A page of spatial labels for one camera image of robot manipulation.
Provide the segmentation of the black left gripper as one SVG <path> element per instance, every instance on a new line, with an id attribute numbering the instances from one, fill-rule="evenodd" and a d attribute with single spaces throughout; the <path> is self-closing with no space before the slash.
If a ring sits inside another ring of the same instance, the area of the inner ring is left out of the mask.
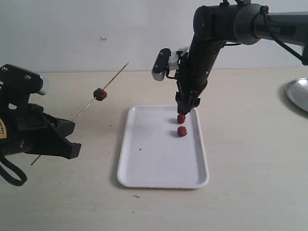
<path id="1" fill-rule="evenodd" d="M 66 159 L 79 156 L 81 144 L 66 138 L 74 132 L 74 122 L 53 117 L 43 110 L 32 103 L 22 108 L 13 104 L 0 106 L 1 155 L 26 153 Z"/>

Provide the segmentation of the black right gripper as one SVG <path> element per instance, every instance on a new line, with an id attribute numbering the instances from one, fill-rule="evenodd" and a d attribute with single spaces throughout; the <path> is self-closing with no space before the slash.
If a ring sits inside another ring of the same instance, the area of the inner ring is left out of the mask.
<path id="1" fill-rule="evenodd" d="M 191 74 L 187 68 L 180 68 L 176 84 L 178 91 L 175 95 L 177 112 L 186 115 L 200 104 L 200 95 L 207 86 L 208 70 L 199 74 Z"/>

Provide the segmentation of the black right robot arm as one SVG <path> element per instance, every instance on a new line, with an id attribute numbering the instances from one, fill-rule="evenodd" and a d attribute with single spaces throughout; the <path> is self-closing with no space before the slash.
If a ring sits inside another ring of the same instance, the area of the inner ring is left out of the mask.
<path id="1" fill-rule="evenodd" d="M 239 0 L 201 6 L 193 17 L 194 36 L 176 73 L 178 114 L 186 115 L 200 103 L 200 94 L 220 50 L 228 42 L 253 45 L 273 40 L 303 65 L 308 64 L 307 12 L 269 13 L 268 6 Z"/>

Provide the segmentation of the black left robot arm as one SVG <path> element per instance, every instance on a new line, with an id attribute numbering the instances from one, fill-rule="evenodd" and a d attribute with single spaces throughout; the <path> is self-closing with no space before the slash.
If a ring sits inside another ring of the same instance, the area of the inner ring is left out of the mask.
<path id="1" fill-rule="evenodd" d="M 38 104 L 29 103 L 28 93 L 0 90 L 0 152 L 78 157 L 81 144 L 70 142 L 75 123 L 53 117 Z"/>

